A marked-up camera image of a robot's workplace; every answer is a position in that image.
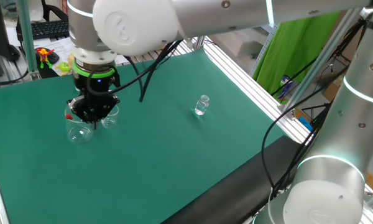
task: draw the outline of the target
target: green ring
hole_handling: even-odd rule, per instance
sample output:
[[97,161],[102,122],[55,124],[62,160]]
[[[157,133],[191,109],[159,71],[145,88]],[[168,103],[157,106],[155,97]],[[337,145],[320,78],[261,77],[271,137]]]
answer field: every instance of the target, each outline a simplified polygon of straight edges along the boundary
[[[84,76],[84,77],[87,77],[87,78],[88,78],[89,75],[90,75],[90,73],[85,72],[85,71],[83,71],[82,69],[80,69],[79,67],[77,67],[75,61],[73,61],[73,69],[74,69],[74,71],[75,71],[77,74],[79,74],[79,75],[81,75],[81,76]],[[114,71],[114,69],[112,68],[112,69],[111,69],[110,71],[108,71],[108,72],[100,73],[100,74],[94,74],[94,75],[93,75],[93,78],[106,78],[106,77],[110,77],[111,75],[113,75],[114,72],[115,72],[115,71]]]

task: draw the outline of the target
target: desk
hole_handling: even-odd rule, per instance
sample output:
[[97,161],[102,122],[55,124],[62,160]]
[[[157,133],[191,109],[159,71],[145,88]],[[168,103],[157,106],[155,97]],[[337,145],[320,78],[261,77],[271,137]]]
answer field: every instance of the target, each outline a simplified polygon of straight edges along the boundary
[[[119,73],[135,76],[131,67]],[[120,125],[84,145],[65,137],[72,86],[60,77],[0,89],[0,189],[11,223],[160,223],[259,152],[272,122],[203,51],[163,64],[142,104],[138,85],[120,92]],[[202,94],[211,104],[198,120]],[[275,127],[268,143],[282,134]]]

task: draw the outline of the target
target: clear plastic cup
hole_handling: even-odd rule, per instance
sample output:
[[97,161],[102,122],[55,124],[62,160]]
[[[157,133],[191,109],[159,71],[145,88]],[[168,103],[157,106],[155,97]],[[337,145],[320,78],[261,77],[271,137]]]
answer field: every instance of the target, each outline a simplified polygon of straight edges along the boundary
[[70,141],[84,143],[93,137],[91,125],[82,122],[79,117],[71,112],[68,106],[65,109],[65,119],[67,122],[67,136]]
[[116,105],[105,119],[101,121],[104,128],[114,128],[117,125],[117,116],[119,115],[119,107]]

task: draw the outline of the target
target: blue object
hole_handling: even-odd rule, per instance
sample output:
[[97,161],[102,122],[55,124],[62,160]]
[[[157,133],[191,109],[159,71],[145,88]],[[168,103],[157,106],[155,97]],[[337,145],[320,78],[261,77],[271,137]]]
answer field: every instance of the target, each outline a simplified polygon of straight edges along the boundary
[[304,119],[302,116],[298,119],[298,121],[303,124],[309,131],[312,131],[313,128],[311,126],[311,124],[306,120]]

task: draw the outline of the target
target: glass cup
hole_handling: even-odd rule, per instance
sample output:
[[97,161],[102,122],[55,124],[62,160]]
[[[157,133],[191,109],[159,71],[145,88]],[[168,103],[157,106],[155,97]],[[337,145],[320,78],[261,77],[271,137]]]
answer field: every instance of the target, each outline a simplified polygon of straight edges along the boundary
[[101,121],[104,128],[114,128],[117,125],[117,116],[119,115],[119,107],[116,105],[105,119]]
[[67,122],[67,136],[70,141],[84,143],[93,137],[91,125],[82,122],[79,117],[72,113],[68,106],[65,109],[65,119]]
[[210,98],[206,95],[200,97],[195,107],[195,113],[198,116],[203,116],[206,113],[207,107],[209,107],[209,100]]

